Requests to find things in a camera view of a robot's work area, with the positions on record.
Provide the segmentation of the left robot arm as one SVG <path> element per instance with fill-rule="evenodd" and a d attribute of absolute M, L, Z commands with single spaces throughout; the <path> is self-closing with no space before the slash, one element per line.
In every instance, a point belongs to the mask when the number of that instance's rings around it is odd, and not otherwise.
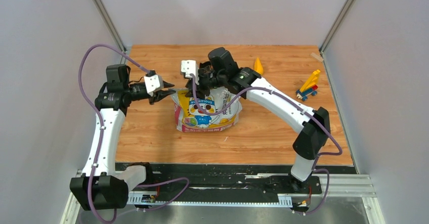
<path fill-rule="evenodd" d="M 106 68 L 107 81 L 90 105 L 96 113 L 94 138 L 80 177 L 70 181 L 70 190 L 83 210 L 122 209 L 128 194 L 139 186 L 149 190 L 155 184 L 149 163 L 133 163 L 120 174 L 115 171 L 115 155 L 127 109 L 133 101 L 148 100 L 153 105 L 175 93 L 174 85 L 151 70 L 142 82 L 130 82 L 131 69 L 116 64 Z"/>

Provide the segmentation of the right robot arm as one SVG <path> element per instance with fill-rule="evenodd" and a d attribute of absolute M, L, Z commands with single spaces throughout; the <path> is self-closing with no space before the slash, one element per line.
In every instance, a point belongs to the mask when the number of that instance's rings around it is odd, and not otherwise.
<path fill-rule="evenodd" d="M 202 98 L 213 88 L 222 87 L 239 98 L 254 102 L 286 122 L 296 133 L 292 144 L 295 161 L 289 178 L 290 188 L 302 192 L 309 186 L 320 150 L 332 137 L 328 111 L 306 106 L 271 85 L 250 67 L 239 67 L 224 47 L 208 53 L 208 61 L 187 69 L 186 78 L 192 96 Z"/>

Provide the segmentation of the pet food bag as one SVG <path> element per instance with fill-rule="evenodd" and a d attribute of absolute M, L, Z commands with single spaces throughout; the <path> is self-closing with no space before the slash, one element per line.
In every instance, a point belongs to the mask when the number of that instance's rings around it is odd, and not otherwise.
<path fill-rule="evenodd" d="M 171 95 L 175 107 L 176 128 L 180 132 L 217 132 L 234 126 L 239 120 L 242 105 L 225 88 L 211 89 L 208 96 L 199 99 L 186 97 L 186 89 Z"/>

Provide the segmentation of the yellow plastic scoop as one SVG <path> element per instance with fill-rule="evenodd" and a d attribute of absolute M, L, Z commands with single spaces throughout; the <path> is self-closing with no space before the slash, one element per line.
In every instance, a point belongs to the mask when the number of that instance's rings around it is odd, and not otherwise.
<path fill-rule="evenodd" d="M 255 59 L 253 69 L 254 69 L 254 71 L 255 71 L 255 72 L 257 72 L 259 75 L 263 75 L 263 74 L 264 74 L 264 68 L 263 68 L 262 62 L 261 62 L 261 60 L 260 60 L 260 58 L 259 58 L 259 57 L 257 57 L 257 58 Z"/>

